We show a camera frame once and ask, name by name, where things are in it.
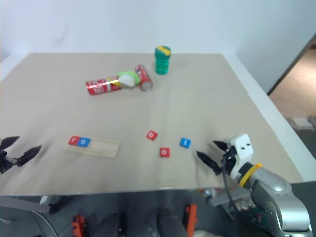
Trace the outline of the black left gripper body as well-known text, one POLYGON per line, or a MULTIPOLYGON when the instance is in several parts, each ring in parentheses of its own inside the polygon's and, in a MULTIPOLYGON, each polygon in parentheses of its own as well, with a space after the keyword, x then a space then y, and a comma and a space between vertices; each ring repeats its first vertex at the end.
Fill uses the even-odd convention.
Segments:
POLYGON ((16 165, 16 158, 8 157, 7 152, 1 149, 0 150, 0 173, 4 174, 15 165, 16 165))

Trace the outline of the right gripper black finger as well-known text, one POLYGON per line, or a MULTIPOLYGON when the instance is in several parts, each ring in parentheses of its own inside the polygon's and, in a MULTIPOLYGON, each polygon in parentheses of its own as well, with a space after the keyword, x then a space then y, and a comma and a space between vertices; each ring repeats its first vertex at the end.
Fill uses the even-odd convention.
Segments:
POLYGON ((220 168, 218 164, 210 158, 209 155, 200 151, 196 151, 196 154, 205 165, 213 170, 215 175, 220 175, 222 173, 222 168, 220 168))
POLYGON ((229 150, 229 146, 226 142, 223 141, 216 141, 214 140, 213 143, 222 151, 227 152, 229 150))

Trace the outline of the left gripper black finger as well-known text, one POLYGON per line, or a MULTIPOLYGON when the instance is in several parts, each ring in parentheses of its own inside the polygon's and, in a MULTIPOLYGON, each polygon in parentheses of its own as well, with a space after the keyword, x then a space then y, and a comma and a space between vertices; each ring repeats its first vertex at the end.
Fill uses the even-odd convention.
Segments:
POLYGON ((32 160, 40 152, 41 148, 42 148, 42 145, 28 149, 26 152, 23 153, 23 155, 20 158, 16 159, 15 166, 21 167, 25 165, 27 162, 32 160))
POLYGON ((12 136, 2 139, 0 142, 0 149, 5 150, 6 148, 12 146, 19 138, 19 136, 12 136))

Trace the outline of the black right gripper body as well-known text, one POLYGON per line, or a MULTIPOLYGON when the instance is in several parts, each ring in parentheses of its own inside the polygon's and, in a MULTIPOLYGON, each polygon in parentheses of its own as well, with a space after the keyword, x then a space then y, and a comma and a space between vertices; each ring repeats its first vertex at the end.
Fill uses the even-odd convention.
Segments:
POLYGON ((237 178, 236 174, 233 174, 233 168, 236 165, 237 151, 234 146, 230 146, 227 152, 224 152, 222 159, 222 173, 229 175, 231 178, 237 178))

